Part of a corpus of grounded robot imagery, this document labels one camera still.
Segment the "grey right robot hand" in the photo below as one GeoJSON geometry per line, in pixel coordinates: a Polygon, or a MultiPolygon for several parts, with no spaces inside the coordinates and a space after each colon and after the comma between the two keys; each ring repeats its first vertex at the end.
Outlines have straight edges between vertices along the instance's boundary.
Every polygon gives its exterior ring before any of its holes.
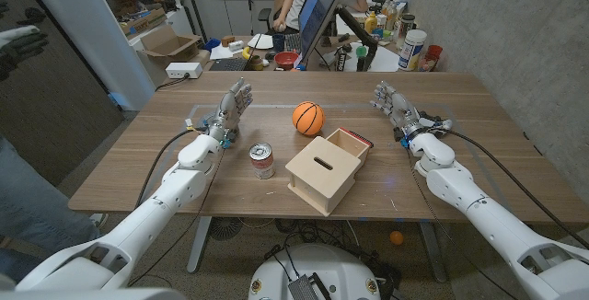
{"type": "Polygon", "coordinates": [[[397,141],[404,139],[409,143],[417,135],[424,133],[424,126],[419,122],[417,109],[393,86],[382,81],[376,85],[375,99],[370,104],[389,117],[394,128],[397,141]]]}

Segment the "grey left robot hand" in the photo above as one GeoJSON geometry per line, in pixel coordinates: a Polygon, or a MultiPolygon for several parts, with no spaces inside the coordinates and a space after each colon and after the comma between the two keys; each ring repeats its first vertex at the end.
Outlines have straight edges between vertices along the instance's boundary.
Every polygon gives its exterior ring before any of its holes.
{"type": "Polygon", "coordinates": [[[209,134],[219,141],[234,143],[239,133],[240,117],[252,101],[251,84],[245,84],[244,77],[240,77],[217,105],[209,122],[209,134]]]}

